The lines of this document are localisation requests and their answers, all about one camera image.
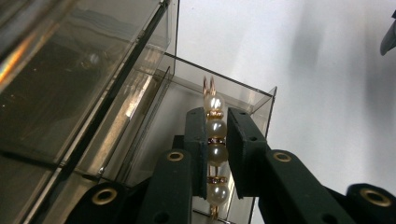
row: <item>white pearl bead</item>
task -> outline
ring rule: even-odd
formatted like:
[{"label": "white pearl bead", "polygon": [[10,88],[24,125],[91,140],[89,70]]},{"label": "white pearl bead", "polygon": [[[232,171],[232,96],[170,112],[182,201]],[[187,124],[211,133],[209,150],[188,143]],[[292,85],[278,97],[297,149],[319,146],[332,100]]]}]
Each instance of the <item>white pearl bead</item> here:
[{"label": "white pearl bead", "polygon": [[224,184],[208,184],[206,200],[215,206],[222,205],[228,198],[228,188]]},{"label": "white pearl bead", "polygon": [[228,150],[223,144],[210,144],[207,154],[207,163],[211,166],[221,166],[228,160]]},{"label": "white pearl bead", "polygon": [[222,119],[210,119],[206,122],[206,133],[209,138],[225,138],[227,125]]},{"label": "white pearl bead", "polygon": [[224,99],[219,95],[208,94],[204,99],[204,110],[221,110],[224,106]]}]

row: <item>pearl hair clip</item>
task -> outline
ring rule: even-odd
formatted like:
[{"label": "pearl hair clip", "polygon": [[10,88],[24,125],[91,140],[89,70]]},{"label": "pearl hair clip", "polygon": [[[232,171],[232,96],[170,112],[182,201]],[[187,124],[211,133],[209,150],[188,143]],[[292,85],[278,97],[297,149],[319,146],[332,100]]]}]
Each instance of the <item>pearl hair clip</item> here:
[{"label": "pearl hair clip", "polygon": [[[210,78],[210,88],[204,77],[204,110],[206,114],[206,133],[208,136],[207,164],[209,175],[207,177],[207,197],[213,219],[219,215],[219,206],[224,204],[229,196],[226,176],[219,176],[219,167],[228,160],[228,150],[225,146],[227,124],[222,120],[224,99],[216,93],[215,81]],[[210,174],[210,167],[215,168],[215,174]]]}]

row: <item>white surface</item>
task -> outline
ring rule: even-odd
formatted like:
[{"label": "white surface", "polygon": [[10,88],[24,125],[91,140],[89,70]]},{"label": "white surface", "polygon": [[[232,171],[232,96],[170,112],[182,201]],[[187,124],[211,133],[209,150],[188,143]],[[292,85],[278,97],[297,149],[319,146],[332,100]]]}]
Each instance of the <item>white surface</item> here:
[{"label": "white surface", "polygon": [[181,0],[177,56],[263,91],[278,86],[269,144],[323,185],[396,195],[396,49],[379,53],[395,9],[390,0]]}]

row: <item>pearl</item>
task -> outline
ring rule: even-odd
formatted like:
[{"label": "pearl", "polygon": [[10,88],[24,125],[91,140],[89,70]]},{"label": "pearl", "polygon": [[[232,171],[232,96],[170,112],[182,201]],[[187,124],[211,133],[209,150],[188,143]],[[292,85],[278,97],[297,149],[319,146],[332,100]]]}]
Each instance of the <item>pearl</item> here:
[{"label": "pearl", "polygon": [[224,106],[224,99],[219,95],[208,94],[204,99],[204,110],[206,112],[213,110],[221,110]]},{"label": "pearl", "polygon": [[222,205],[228,198],[228,188],[224,184],[207,184],[206,200],[215,206]]},{"label": "pearl", "polygon": [[228,160],[228,150],[223,144],[210,144],[207,154],[207,163],[211,166],[221,166]]},{"label": "pearl", "polygon": [[210,138],[225,138],[227,125],[222,119],[209,119],[206,122],[206,133]]}]

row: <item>jewelry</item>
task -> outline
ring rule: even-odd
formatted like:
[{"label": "jewelry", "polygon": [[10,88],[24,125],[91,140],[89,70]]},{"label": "jewelry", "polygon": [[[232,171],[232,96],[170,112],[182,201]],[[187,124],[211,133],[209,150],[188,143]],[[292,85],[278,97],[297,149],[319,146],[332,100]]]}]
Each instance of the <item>jewelry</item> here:
[{"label": "jewelry", "polygon": [[[204,110],[206,114],[206,133],[208,136],[207,164],[209,176],[207,177],[207,197],[210,203],[211,216],[217,219],[219,206],[224,204],[229,196],[227,177],[218,176],[219,167],[228,160],[228,150],[225,146],[227,124],[222,120],[224,99],[216,93],[215,81],[210,78],[210,88],[204,78]],[[215,168],[215,175],[210,175],[210,166]]]}]

